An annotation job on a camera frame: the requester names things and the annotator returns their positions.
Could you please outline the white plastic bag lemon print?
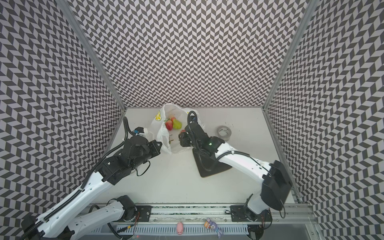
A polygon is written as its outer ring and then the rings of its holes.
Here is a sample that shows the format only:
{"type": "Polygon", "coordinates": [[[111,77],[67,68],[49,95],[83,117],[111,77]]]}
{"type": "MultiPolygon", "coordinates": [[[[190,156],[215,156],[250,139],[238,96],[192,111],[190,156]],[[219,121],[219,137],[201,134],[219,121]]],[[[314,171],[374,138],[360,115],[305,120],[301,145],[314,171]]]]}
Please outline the white plastic bag lemon print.
{"type": "Polygon", "coordinates": [[[183,108],[175,104],[165,104],[158,111],[147,127],[148,140],[156,140],[162,142],[161,152],[165,154],[178,154],[191,149],[191,147],[182,147],[179,141],[179,133],[188,125],[188,114],[193,111],[198,117],[198,123],[204,129],[205,125],[200,119],[200,114],[196,109],[183,108]],[[182,123],[180,130],[173,129],[168,131],[165,122],[167,120],[177,119],[182,123]]]}

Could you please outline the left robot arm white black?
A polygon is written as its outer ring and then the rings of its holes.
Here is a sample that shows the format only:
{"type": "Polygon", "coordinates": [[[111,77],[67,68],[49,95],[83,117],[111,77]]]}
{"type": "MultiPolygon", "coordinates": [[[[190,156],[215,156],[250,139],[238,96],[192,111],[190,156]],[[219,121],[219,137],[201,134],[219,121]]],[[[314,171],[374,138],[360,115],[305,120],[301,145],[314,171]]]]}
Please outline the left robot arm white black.
{"type": "Polygon", "coordinates": [[[47,212],[35,218],[24,218],[22,240],[76,240],[105,224],[137,219],[136,205],[127,195],[78,216],[99,195],[161,153],[162,142],[149,141],[141,127],[131,131],[127,118],[123,118],[123,124],[123,141],[105,153],[79,187],[47,212]]]}

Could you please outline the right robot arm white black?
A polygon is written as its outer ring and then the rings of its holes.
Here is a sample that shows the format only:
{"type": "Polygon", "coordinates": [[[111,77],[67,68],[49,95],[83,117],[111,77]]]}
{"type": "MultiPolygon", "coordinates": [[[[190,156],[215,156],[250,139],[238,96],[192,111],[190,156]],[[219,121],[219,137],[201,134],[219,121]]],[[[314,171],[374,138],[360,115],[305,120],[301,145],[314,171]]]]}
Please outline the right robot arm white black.
{"type": "Polygon", "coordinates": [[[267,209],[285,211],[285,202],[292,188],[289,173],[280,161],[264,162],[233,148],[218,137],[209,137],[202,127],[191,122],[179,134],[182,147],[192,147],[201,177],[209,177],[234,168],[252,178],[256,191],[243,211],[249,221],[256,221],[267,209]]]}

